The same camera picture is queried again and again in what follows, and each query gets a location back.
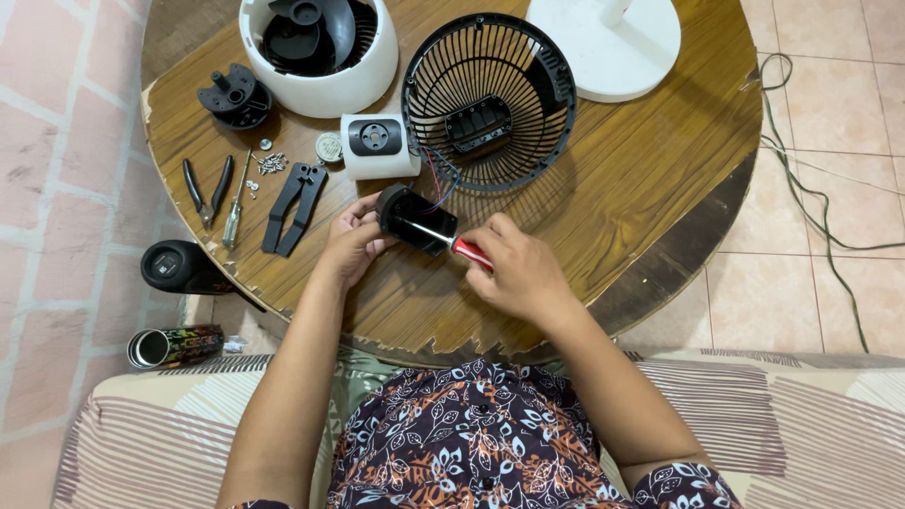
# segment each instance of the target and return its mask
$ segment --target blue wire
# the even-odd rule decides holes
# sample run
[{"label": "blue wire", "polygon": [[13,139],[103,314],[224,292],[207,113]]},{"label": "blue wire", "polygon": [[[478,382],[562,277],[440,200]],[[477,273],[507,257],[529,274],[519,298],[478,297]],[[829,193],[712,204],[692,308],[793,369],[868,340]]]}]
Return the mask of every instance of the blue wire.
[{"label": "blue wire", "polygon": [[455,187],[459,185],[459,178],[462,176],[462,174],[459,173],[459,170],[455,166],[453,166],[453,164],[451,162],[449,162],[448,160],[446,160],[445,157],[440,155],[440,152],[437,152],[436,150],[431,149],[430,147],[424,147],[424,149],[432,151],[434,154],[437,155],[438,158],[440,158],[444,163],[446,163],[446,166],[452,168],[452,171],[455,172],[455,182],[452,183],[452,187],[450,187],[450,190],[446,192],[446,196],[444,196],[442,200],[438,201],[436,203],[436,205],[434,205],[430,208],[426,208],[425,210],[419,211],[418,214],[427,214],[429,212],[433,212],[434,210],[436,210],[437,207],[439,207],[441,205],[441,203],[446,201],[446,198],[450,197],[450,194],[453,193],[453,189],[455,189]]}]

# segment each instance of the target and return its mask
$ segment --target black fan blade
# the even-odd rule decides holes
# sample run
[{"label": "black fan blade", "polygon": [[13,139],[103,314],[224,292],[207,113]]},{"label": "black fan blade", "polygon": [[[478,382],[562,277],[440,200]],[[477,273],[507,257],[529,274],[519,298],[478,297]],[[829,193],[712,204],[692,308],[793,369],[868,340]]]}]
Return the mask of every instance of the black fan blade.
[{"label": "black fan blade", "polygon": [[296,0],[275,0],[274,2],[267,4],[267,6],[270,7],[276,15],[288,18],[292,4],[295,4],[295,2]]},{"label": "black fan blade", "polygon": [[352,53],[355,44],[355,16],[349,0],[320,0],[324,21],[327,22],[327,33],[336,47],[336,60],[333,67],[339,67]]},{"label": "black fan blade", "polygon": [[320,40],[320,28],[317,25],[310,27],[298,26],[299,31],[292,37],[273,37],[271,49],[281,58],[286,60],[301,60],[308,58],[318,49]]}]

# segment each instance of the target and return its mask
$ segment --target screwdriver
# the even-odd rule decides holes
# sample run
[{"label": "screwdriver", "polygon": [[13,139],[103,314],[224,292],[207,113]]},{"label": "screwdriver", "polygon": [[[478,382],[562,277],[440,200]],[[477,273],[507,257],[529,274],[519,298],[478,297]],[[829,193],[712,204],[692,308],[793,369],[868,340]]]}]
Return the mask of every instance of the screwdriver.
[{"label": "screwdriver", "polygon": [[445,235],[440,235],[437,232],[434,232],[430,228],[426,228],[421,225],[416,225],[415,223],[408,221],[406,219],[402,219],[402,220],[403,220],[403,222],[407,223],[408,225],[414,226],[415,228],[418,228],[419,230],[425,232],[426,234],[444,241],[446,244],[448,244],[450,246],[450,249],[452,250],[453,253],[462,255],[462,256],[468,258],[469,260],[472,260],[473,262],[477,262],[477,263],[481,264],[481,266],[484,267],[485,269],[493,272],[493,263],[491,262],[491,258],[489,256],[487,256],[487,254],[485,254],[477,245],[474,245],[469,242],[465,242],[462,240],[461,237],[457,236],[454,238],[450,238]]},{"label": "screwdriver", "polygon": [[242,206],[239,201],[242,199],[242,188],[245,187],[245,174],[248,173],[248,162],[252,160],[252,150],[248,149],[248,156],[245,157],[245,169],[242,170],[242,178],[239,179],[239,191],[235,194],[233,206],[229,209],[229,216],[226,218],[226,228],[224,230],[224,247],[233,249],[235,246],[235,232],[239,229],[239,215],[242,213]]}]

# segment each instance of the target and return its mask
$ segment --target patterned shirt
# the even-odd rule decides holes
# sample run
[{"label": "patterned shirt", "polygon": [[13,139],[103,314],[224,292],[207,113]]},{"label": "patterned shirt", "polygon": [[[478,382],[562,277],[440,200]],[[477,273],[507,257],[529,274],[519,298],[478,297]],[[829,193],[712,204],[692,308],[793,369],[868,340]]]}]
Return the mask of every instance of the patterned shirt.
[{"label": "patterned shirt", "polygon": [[[675,463],[625,498],[598,462],[572,385],[542,368],[475,360],[405,370],[352,414],[328,509],[740,509],[718,472]],[[254,509],[287,509],[256,501]]]}]

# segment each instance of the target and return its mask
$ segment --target hand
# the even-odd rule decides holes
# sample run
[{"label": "hand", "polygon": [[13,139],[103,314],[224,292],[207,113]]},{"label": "hand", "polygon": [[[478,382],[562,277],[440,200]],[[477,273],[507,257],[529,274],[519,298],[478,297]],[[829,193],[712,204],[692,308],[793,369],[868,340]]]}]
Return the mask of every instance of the hand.
[{"label": "hand", "polygon": [[359,198],[330,223],[327,245],[315,272],[338,278],[343,291],[355,286],[371,262],[396,243],[380,231],[374,210],[379,195]]},{"label": "hand", "polygon": [[466,279],[488,304],[544,330],[572,309],[584,309],[546,243],[523,234],[508,216],[494,214],[484,227],[462,235],[493,262],[493,274],[472,262]]}]

